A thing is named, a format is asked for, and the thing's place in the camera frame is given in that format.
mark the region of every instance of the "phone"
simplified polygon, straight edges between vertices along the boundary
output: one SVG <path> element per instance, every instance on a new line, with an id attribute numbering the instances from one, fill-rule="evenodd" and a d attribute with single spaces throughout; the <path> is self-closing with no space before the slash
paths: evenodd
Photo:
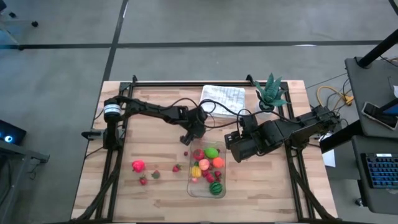
<path id="1" fill-rule="evenodd" d="M 396 116 L 391 116 L 380 112 L 380 108 L 378 106 L 369 102 L 365 102 L 362 109 L 362 114 L 391 130 L 395 130 L 397 128 L 398 118 Z"/>

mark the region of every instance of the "blue keyboard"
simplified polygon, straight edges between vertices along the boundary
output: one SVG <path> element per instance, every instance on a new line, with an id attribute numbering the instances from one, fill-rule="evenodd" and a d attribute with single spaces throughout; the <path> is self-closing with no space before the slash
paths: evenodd
<path id="1" fill-rule="evenodd" d="M 372 188 L 398 189 L 398 154 L 365 154 Z"/>

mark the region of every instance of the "clear plastic tray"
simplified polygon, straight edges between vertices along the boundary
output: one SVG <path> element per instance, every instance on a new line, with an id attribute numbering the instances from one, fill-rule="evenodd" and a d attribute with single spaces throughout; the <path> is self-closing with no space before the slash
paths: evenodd
<path id="1" fill-rule="evenodd" d="M 213 147 L 215 149 L 219 149 L 218 157 L 221 157 L 224 160 L 224 166 L 222 168 L 213 168 L 213 170 L 209 170 L 209 172 L 214 173 L 214 171 L 220 171 L 221 172 L 221 184 L 223 185 L 223 191 L 219 195 L 212 195 L 209 190 L 210 183 L 206 180 L 206 177 L 199 177 L 197 178 L 197 182 L 192 181 L 192 174 L 191 174 L 191 169 L 194 166 L 195 158 L 193 157 L 193 152 L 196 149 L 202 149 L 205 150 L 208 147 Z M 222 198 L 225 196 L 226 193 L 226 186 L 225 186 L 225 178 L 226 178 L 226 172 L 225 172 L 225 167 L 226 167 L 226 161 L 225 161 L 225 153 L 226 153 L 226 148 L 225 148 L 225 143 L 223 142 L 205 142 L 201 141 L 201 139 L 196 139 L 192 141 L 191 143 L 191 149 L 190 149 L 190 162 L 189 162 L 189 175 L 188 175 L 188 186 L 187 186 L 187 192 L 189 195 L 192 197 L 206 197 L 206 198 Z"/>

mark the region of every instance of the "artificial plant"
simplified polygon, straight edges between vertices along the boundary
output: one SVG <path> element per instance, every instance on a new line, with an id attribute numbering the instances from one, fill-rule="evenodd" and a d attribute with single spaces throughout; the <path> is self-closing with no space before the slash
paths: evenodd
<path id="1" fill-rule="evenodd" d="M 285 100 L 281 99 L 281 96 L 286 92 L 286 90 L 282 90 L 279 88 L 281 81 L 282 77 L 274 81 L 274 75 L 270 74 L 266 83 L 266 87 L 264 87 L 264 89 L 261 88 L 259 82 L 254 82 L 258 89 L 256 93 L 257 97 L 260 100 L 259 105 L 261 105 L 260 108 L 262 110 L 272 111 L 275 107 L 282 106 L 287 103 Z"/>

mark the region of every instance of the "gray floor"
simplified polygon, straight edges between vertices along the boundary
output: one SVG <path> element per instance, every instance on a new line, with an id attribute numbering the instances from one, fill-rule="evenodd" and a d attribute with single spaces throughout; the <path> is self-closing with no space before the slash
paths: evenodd
<path id="1" fill-rule="evenodd" d="M 7 3 L 22 20 L 18 26 L 12 22 L 10 31 L 23 44 L 110 44 L 122 0 Z M 33 20 L 38 28 L 29 25 Z M 397 20 L 387 0 L 130 0 L 119 42 L 381 40 L 396 29 Z M 0 33 L 0 44 L 10 43 Z M 109 79 L 242 80 L 247 74 L 265 79 L 272 72 L 312 86 L 345 73 L 345 58 L 373 47 L 117 49 Z M 36 180 L 27 179 L 14 223 L 69 219 L 87 145 L 80 133 L 92 123 L 108 55 L 109 49 L 0 50 L 0 119 L 26 129 L 31 149 L 51 154 Z M 385 54 L 395 55 L 397 47 Z M 340 89 L 346 79 L 321 85 Z M 312 105 L 318 104 L 321 85 L 307 90 Z M 321 99 L 330 93 L 322 91 Z M 354 107 L 340 111 L 349 122 L 358 118 Z M 359 192 L 352 180 L 331 179 L 331 187 L 344 220 L 393 223 L 397 218 L 356 207 Z"/>

